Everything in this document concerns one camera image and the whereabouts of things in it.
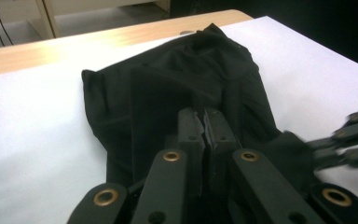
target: folded black garment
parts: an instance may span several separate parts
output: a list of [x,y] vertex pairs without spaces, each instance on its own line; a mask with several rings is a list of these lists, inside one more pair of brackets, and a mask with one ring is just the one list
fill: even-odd
[[108,154],[107,182],[145,178],[189,106],[222,111],[242,147],[262,151],[298,191],[313,179],[311,151],[276,128],[250,52],[213,24],[82,78],[89,125]]

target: black fabric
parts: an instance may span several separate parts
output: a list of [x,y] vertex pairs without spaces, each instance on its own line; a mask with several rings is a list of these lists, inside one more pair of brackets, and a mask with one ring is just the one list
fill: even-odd
[[108,182],[128,187],[145,178],[189,106],[221,110],[241,145],[264,152],[298,191],[313,179],[310,149],[276,128],[250,52],[213,24],[82,78],[89,125],[108,153]]

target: black cloth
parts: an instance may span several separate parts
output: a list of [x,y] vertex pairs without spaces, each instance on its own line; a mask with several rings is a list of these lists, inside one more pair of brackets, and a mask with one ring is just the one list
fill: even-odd
[[107,182],[145,178],[189,106],[222,111],[241,145],[262,151],[299,192],[313,180],[311,151],[276,128],[251,53],[213,24],[82,78],[89,125],[108,153]]

